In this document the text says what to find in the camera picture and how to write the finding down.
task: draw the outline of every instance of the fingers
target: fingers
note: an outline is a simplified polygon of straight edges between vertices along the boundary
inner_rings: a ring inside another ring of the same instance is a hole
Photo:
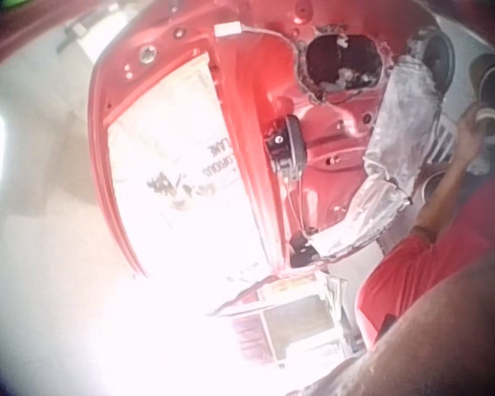
[[[464,121],[467,125],[474,125],[477,113],[487,106],[488,104],[482,101],[471,103],[464,114],[460,117],[460,121]]]

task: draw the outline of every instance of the mounting hole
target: mounting hole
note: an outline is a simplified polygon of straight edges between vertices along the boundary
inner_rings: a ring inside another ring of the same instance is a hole
[[[339,156],[337,155],[332,155],[331,157],[328,157],[324,163],[327,164],[327,166],[331,167],[332,165],[335,165],[336,163],[339,162]]]
[[[145,45],[139,50],[139,61],[142,64],[151,64],[155,59],[158,51],[153,45]]]
[[[177,27],[176,29],[174,29],[172,35],[176,40],[180,40],[183,37],[185,37],[186,33],[187,33],[187,29],[184,29],[183,27]]]
[[[363,124],[368,125],[372,121],[372,115],[370,113],[366,113],[363,115]]]

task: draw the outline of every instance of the wire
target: wire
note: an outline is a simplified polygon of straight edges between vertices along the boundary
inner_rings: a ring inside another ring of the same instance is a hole
[[[302,219],[297,215],[297,211],[295,210],[295,207],[293,205],[293,202],[291,201],[291,194],[290,194],[290,189],[288,188],[288,183],[285,183],[285,189],[286,189],[286,195],[288,197],[288,203],[290,204],[290,208],[292,213],[294,214],[295,220],[297,223],[299,223],[300,230],[304,233],[304,224]]]
[[[345,98],[345,99],[343,99],[342,101],[339,101],[339,102],[337,102],[337,103],[330,103],[330,102],[329,102],[328,104],[330,104],[330,105],[332,105],[332,106],[339,106],[339,105],[342,105],[342,104],[344,104],[344,103],[347,103],[347,102],[349,102],[349,101],[352,101],[352,100],[356,99],[356,98],[357,98],[360,94],[362,94],[362,93],[363,93],[363,91],[364,91],[364,90],[360,89],[360,90],[359,90],[358,92],[356,92],[354,95],[350,95],[349,97],[346,97],[346,98]]]

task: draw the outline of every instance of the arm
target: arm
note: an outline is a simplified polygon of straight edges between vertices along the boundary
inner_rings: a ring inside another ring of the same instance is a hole
[[[420,210],[411,234],[422,235],[434,242],[436,235],[449,223],[465,171],[482,148],[484,133],[475,127],[475,115],[480,108],[480,104],[475,103],[460,117],[455,154],[430,200]]]

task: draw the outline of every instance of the foil insulation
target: foil insulation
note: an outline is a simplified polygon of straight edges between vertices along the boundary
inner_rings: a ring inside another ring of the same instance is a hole
[[[430,70],[414,58],[401,57],[365,152],[368,177],[345,219],[310,239],[321,257],[337,258],[371,242],[410,202],[440,110]]]

